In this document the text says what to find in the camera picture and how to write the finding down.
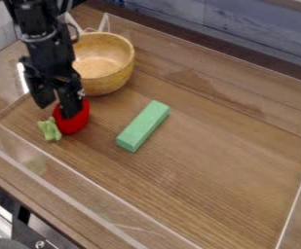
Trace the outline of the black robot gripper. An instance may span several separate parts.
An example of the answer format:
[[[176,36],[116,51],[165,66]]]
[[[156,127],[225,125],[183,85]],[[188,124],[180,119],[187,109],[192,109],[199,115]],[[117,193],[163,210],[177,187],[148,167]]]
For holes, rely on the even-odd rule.
[[[66,22],[22,22],[22,41],[28,55],[21,58],[30,95],[38,107],[45,109],[57,99],[65,119],[70,119],[82,110],[84,88],[80,74],[74,68],[74,43]]]

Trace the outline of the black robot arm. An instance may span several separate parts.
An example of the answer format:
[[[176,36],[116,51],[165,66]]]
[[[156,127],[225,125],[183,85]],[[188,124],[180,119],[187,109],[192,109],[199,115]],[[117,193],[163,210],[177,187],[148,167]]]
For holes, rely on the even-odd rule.
[[[57,0],[0,0],[5,3],[28,56],[21,57],[25,78],[34,102],[46,108],[60,100],[65,119],[82,110],[84,88],[74,69],[76,51],[70,24],[60,21]]]

